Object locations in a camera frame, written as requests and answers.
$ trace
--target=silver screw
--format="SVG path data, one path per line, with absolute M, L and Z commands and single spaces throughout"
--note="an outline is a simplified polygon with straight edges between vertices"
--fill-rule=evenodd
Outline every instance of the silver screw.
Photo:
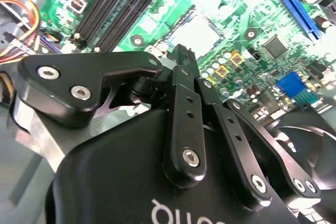
M 55 80 L 59 77 L 57 69 L 49 66 L 39 67 L 37 73 L 40 77 L 47 80 Z
M 200 164 L 200 159 L 193 150 L 184 149 L 182 155 L 184 161 L 186 161 L 190 166 L 197 167 Z
M 189 73 L 187 71 L 185 71 L 183 68 L 181 69 L 181 72 L 184 73 L 186 76 L 189 75 Z
M 253 185 L 258 189 L 259 192 L 264 194 L 266 192 L 265 182 L 257 175 L 252 175 L 251 177 Z
M 306 180 L 306 185 L 308 186 L 308 188 L 309 188 L 313 193 L 316 193 L 316 192 L 317 192 L 316 188 L 314 187 L 314 185 L 313 185 L 310 181 Z
M 158 63 L 157 63 L 155 60 L 153 60 L 153 59 L 149 59 L 149 62 L 150 62 L 151 64 L 155 65 L 155 66 L 158 65 Z
M 83 86 L 73 86 L 70 90 L 73 97 L 86 101 L 91 97 L 91 92 Z
M 204 81 L 204 84 L 205 84 L 208 88 L 211 88 L 211 87 L 212 87 L 211 83 L 208 82 L 208 81 Z
M 306 189 L 303 186 L 303 184 L 301 183 L 301 181 L 298 180 L 297 178 L 294 179 L 294 184 L 295 184 L 296 188 L 298 188 L 302 193 L 304 193 L 306 191 Z
M 240 105 L 238 103 L 233 102 L 232 104 L 236 109 L 240 110 Z

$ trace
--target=black metal bracket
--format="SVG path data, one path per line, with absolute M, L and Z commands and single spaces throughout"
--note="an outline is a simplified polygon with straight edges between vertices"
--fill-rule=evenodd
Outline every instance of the black metal bracket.
M 249 139 L 250 144 L 262 150 L 264 157 L 274 166 L 270 170 L 269 179 L 284 202 L 296 209 L 304 206 L 301 200 L 303 198 L 307 206 L 318 203 L 321 197 L 318 185 L 265 128 L 238 101 L 229 99 L 224 105 L 236 114 L 247 132 L 253 133 L 254 137 Z
M 28 128 L 34 129 L 34 137 L 39 137 L 38 131 L 45 124 L 45 132 L 49 132 L 48 128 L 52 130 L 49 135 L 53 146 L 64 154 L 76 143 L 67 144 L 58 132 L 67 132 L 72 140 L 77 140 L 74 132 L 80 135 L 81 131 L 87 131 L 86 126 L 94 115 L 106 114 L 122 104 L 151 103 L 152 110 L 169 111 L 162 168 L 178 188 L 195 187 L 206 177 L 203 129 L 206 121 L 213 126 L 218 154 L 226 165 L 235 194 L 246 208 L 261 211 L 268 207 L 274 199 L 271 187 L 294 208 L 302 199 L 310 206 L 318 202 L 318 186 L 242 105 L 228 100 L 223 107 L 215 88 L 199 78 L 194 54 L 183 46 L 178 46 L 174 53 L 178 65 L 173 70 L 162 67 L 145 52 L 25 58 L 18 65 L 17 104 L 32 109 L 40 125 L 23 127 L 16 123 L 28 131 L 26 134 Z M 39 70 L 43 66 L 51 67 L 54 73 L 41 74 Z M 78 85 L 89 90 L 90 95 L 85 99 L 73 94 L 72 88 Z M 102 95 L 104 88 L 109 88 L 106 95 Z M 60 127 L 82 129 L 62 131 Z M 267 176 L 258 164 L 256 153 L 274 165 L 274 171 Z M 57 159 L 55 169 L 62 158 Z M 316 192 L 308 188 L 307 182 Z
M 56 73 L 45 70 L 43 74 L 40 68 L 45 66 Z M 36 55 L 18 64 L 16 89 L 25 103 L 63 126 L 84 127 L 100 105 L 102 88 L 118 88 L 139 76 L 157 77 L 161 71 L 161 63 L 148 52 Z M 89 98 L 71 95 L 75 86 L 85 87 Z
M 207 113 L 205 116 L 216 131 L 217 143 L 230 175 L 235 193 L 249 209 L 259 211 L 271 203 L 271 194 L 258 162 L 235 114 L 223 107 L 215 88 L 198 79 Z
M 206 173 L 201 97 L 194 92 L 193 74 L 182 66 L 173 69 L 171 85 L 162 165 L 174 184 L 188 188 Z

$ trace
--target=black ram slot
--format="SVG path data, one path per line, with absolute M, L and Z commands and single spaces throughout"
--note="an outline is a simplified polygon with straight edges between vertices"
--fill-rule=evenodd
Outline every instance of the black ram slot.
M 86 14 L 84 19 L 81 21 L 75 33 L 80 33 L 86 27 L 86 24 L 90 22 L 90 20 L 92 19 L 92 16 L 97 12 L 97 10 L 101 8 L 103 2 L 104 0 L 95 0 L 92 7 L 90 8 L 90 11 Z
M 93 29 L 89 30 L 88 36 L 84 38 L 86 41 L 90 41 L 95 37 L 97 31 L 100 30 L 101 26 L 110 17 L 111 13 L 115 11 L 120 1 L 121 0 L 107 0 L 104 12 L 101 12 L 100 15 L 97 15 L 97 18 L 94 19 L 94 23 L 91 25 Z
M 99 47 L 102 52 L 113 50 L 151 2 L 152 0 L 129 0 L 100 38 L 96 47 Z
M 120 0 L 96 0 L 90 13 L 81 22 L 75 33 L 79 33 L 81 40 L 92 39 L 119 2 Z

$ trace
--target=green circuit board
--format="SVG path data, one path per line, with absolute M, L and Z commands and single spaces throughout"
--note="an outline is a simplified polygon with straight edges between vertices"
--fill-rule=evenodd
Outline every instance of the green circuit board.
M 311 18 L 325 17 L 319 5 L 302 4 Z M 40 11 L 45 29 L 64 36 L 61 44 L 86 14 L 86 9 L 74 14 L 61 0 L 46 0 Z M 102 26 L 96 40 L 113 19 L 112 15 Z M 268 90 L 290 71 L 308 76 L 305 67 L 316 59 L 331 66 L 336 59 L 335 42 L 330 38 L 311 41 L 281 0 L 153 0 L 114 50 L 156 51 L 166 56 L 183 44 L 195 52 L 202 76 L 218 91 L 226 88 L 230 98 L 251 107 L 247 88 L 255 84 L 261 91 Z M 272 54 L 274 47 L 278 52 Z M 89 44 L 83 52 L 94 48 Z M 250 48 L 259 52 L 260 59 Z
M 60 33 L 64 38 L 61 43 L 64 43 L 74 33 L 93 1 L 85 0 L 85 8 L 78 13 L 68 7 L 69 0 L 45 0 L 40 9 L 41 29 L 46 33 Z
M 312 17 L 324 16 L 316 5 L 305 4 L 305 8 Z M 162 40 L 169 45 L 168 51 L 171 51 L 174 44 L 167 35 L 181 22 L 185 22 L 183 19 L 187 15 L 202 16 L 220 37 L 208 53 L 198 58 L 201 70 L 211 68 L 212 62 L 226 51 L 237 50 L 241 54 L 243 60 L 240 64 L 233 64 L 226 59 L 227 62 L 221 64 L 225 69 L 221 67 L 219 74 L 215 70 L 208 74 L 207 79 L 218 89 L 227 88 L 231 96 L 242 102 L 250 102 L 244 90 L 252 84 L 262 91 L 275 85 L 278 79 L 291 70 L 305 73 L 305 66 L 313 60 L 319 59 L 329 65 L 330 58 L 335 57 L 330 56 L 333 54 L 332 47 L 321 46 L 324 45 L 323 40 L 316 44 L 305 36 L 280 0 L 154 0 L 116 50 L 145 50 L 147 46 Z M 258 34 L 251 41 L 244 37 L 249 28 L 256 29 Z M 143 38 L 142 46 L 132 43 L 134 35 Z M 207 37 L 212 35 L 191 27 L 180 37 L 190 36 L 196 40 L 195 43 L 201 44 L 207 43 Z M 287 47 L 287 51 L 279 58 L 271 57 L 264 48 L 264 44 L 275 37 Z M 251 57 L 247 51 L 249 47 L 260 51 L 260 60 Z M 324 59 L 325 55 L 329 56 L 329 62 Z M 235 77 L 241 77 L 243 87 L 234 82 Z

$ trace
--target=orange wire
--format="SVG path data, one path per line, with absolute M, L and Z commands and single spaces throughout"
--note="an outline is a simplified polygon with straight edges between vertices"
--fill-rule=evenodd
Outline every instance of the orange wire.
M 6 58 L 6 59 L 0 60 L 0 64 L 5 63 L 5 62 L 8 63 L 8 61 L 12 61 L 12 60 L 14 60 L 16 57 L 18 57 L 18 56 L 20 56 L 20 55 L 22 55 L 22 54 L 24 54 L 24 52 L 22 52 L 22 51 L 17 52 L 16 54 L 14 54 L 14 55 L 12 55 L 12 56 Z
M 0 3 L 11 3 L 11 4 L 14 4 L 14 5 L 18 5 L 20 6 L 22 9 L 24 9 L 26 11 L 26 13 L 28 14 L 29 16 L 29 21 L 31 23 L 31 25 L 34 24 L 35 22 L 35 17 L 34 17 L 34 14 L 28 9 L 27 6 L 25 6 L 22 2 L 18 1 L 18 0 L 2 0 L 0 1 Z
M 21 35 L 18 39 L 23 41 L 25 40 L 27 37 L 29 37 L 34 31 L 37 30 L 39 23 L 40 23 L 40 15 L 38 12 L 38 9 L 36 7 L 36 5 L 34 4 L 34 2 L 32 2 L 31 0 L 26 0 L 27 2 L 29 2 L 30 6 L 32 7 L 33 11 L 34 11 L 34 16 L 35 16 L 35 22 L 32 25 L 31 29 L 28 30 L 27 32 L 25 32 L 23 35 Z M 6 55 L 8 52 L 10 51 L 10 48 L 7 47 L 4 51 L 2 51 L 0 53 L 0 57 Z
M 40 23 L 40 15 L 39 15 L 38 9 L 37 9 L 36 5 L 34 4 L 34 2 L 32 2 L 31 0 L 26 0 L 26 1 L 28 1 L 28 2 L 30 3 L 31 7 L 32 7 L 33 10 L 34 10 L 34 15 L 35 15 L 35 19 L 36 19 L 36 20 L 35 20 L 34 25 L 32 26 L 32 31 L 35 31 L 35 30 L 37 29 L 39 23 Z M 19 40 L 24 40 L 24 39 L 27 38 L 29 35 L 30 35 L 30 34 L 25 33 L 25 34 L 23 34 L 23 35 L 19 38 Z

